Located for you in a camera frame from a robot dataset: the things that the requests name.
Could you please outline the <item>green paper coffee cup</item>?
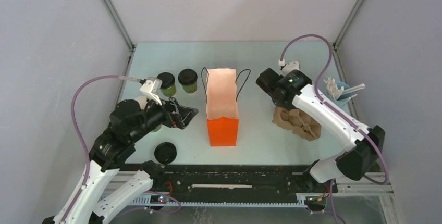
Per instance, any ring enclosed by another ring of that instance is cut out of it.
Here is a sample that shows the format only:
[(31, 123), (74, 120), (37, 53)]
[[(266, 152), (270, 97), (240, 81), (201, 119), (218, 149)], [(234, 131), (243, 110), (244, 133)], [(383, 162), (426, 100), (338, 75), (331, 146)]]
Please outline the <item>green paper coffee cup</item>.
[(169, 86), (167, 88), (161, 87), (161, 92), (166, 97), (173, 97), (176, 94), (176, 86), (175, 85), (171, 85), (171, 86)]

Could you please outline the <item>black coffee cup lid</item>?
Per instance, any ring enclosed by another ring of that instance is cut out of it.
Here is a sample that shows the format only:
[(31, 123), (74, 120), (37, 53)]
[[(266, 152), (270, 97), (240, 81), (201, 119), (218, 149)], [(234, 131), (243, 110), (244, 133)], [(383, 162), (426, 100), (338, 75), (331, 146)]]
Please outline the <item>black coffee cup lid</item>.
[(175, 76), (169, 72), (162, 72), (157, 75), (157, 79), (161, 80), (161, 89), (166, 90), (175, 85)]

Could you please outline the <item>orange paper bag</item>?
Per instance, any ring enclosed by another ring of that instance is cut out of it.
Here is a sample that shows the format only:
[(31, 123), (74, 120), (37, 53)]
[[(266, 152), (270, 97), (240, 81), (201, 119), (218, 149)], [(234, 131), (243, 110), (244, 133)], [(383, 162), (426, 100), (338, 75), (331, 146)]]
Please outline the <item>orange paper bag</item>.
[(237, 73), (235, 69), (230, 68), (202, 68), (206, 123), (211, 147), (237, 145), (238, 97), (250, 74), (250, 69), (243, 69)]

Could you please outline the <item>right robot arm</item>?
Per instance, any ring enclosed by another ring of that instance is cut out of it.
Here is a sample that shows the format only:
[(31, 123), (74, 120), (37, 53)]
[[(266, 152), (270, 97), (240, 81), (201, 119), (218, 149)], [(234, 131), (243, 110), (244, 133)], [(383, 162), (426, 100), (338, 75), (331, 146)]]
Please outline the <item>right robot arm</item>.
[(381, 158), (385, 131), (370, 128), (351, 118), (326, 96), (315, 90), (312, 80), (299, 70), (287, 75), (273, 69), (264, 70), (256, 80), (273, 103), (287, 110), (300, 109), (324, 127), (340, 143), (343, 151), (328, 159), (314, 162), (303, 177), (304, 187), (318, 191), (324, 182), (339, 177), (359, 181)]

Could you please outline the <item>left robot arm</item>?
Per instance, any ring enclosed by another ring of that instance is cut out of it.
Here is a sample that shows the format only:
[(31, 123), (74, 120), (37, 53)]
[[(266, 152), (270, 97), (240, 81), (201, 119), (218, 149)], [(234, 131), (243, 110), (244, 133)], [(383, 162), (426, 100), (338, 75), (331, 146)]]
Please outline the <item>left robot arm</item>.
[(165, 184), (161, 165), (152, 160), (144, 162), (135, 175), (107, 198), (100, 197), (108, 184), (136, 151), (135, 144), (160, 125), (185, 129), (198, 114), (198, 109), (185, 107), (174, 97), (140, 103), (135, 99), (119, 102), (111, 112), (110, 122), (96, 138), (83, 175), (68, 202), (43, 223), (110, 223), (131, 200), (151, 189), (158, 191)]

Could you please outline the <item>brown pulp cup carrier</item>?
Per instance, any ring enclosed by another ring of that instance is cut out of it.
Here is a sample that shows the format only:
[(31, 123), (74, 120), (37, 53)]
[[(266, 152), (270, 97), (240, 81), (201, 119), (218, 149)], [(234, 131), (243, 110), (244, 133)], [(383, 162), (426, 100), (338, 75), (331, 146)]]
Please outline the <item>brown pulp cup carrier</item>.
[(300, 109), (275, 107), (272, 123), (307, 141), (319, 139), (322, 133), (322, 126)]

